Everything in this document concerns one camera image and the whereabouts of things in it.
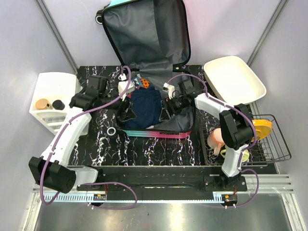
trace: dark blue cloth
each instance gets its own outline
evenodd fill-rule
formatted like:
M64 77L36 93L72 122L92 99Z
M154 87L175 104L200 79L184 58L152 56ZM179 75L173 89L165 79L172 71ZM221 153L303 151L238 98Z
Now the dark blue cloth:
M162 97L159 90L155 90L154 87L134 90L130 100L136 118L126 121L126 128L145 129L151 125L159 124L162 110Z

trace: suitcase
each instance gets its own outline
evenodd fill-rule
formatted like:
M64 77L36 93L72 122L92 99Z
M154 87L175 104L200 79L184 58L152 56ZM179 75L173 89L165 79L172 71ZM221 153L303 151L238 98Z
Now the suitcase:
M151 86L168 94L163 84L172 76L183 73L191 47L185 5L182 0L114 0L97 11L95 20L103 25L109 41L122 65L140 74ZM189 77L179 77L178 83ZM195 123L195 109L182 109L179 115L151 129L127 129L128 136L182 139L190 135Z

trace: mug handle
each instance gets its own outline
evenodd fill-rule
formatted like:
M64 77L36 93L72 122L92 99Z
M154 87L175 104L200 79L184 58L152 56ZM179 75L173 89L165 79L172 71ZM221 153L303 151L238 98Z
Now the mug handle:
M219 155L220 149L221 149L221 143L219 143L217 148L214 149L214 155Z

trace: white plastic container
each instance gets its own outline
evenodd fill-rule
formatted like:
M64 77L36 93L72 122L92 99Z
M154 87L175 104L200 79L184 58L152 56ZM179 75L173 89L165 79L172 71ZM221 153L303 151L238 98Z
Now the white plastic container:
M229 104L249 104L266 94L266 88L251 68L237 56L212 60L203 67L216 96Z
M78 79L75 75L60 72L40 73L33 93L29 113L53 134L57 134L69 109L71 98L80 92ZM65 104L63 110L38 110L35 103L40 99L47 99L51 104L61 100Z

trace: beige plastic tray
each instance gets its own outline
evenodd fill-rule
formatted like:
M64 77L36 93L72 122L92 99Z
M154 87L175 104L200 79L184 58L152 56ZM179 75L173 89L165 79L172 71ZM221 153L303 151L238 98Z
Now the beige plastic tray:
M216 96L229 104L249 104L266 94L260 79L237 56L212 60L204 65L204 71Z

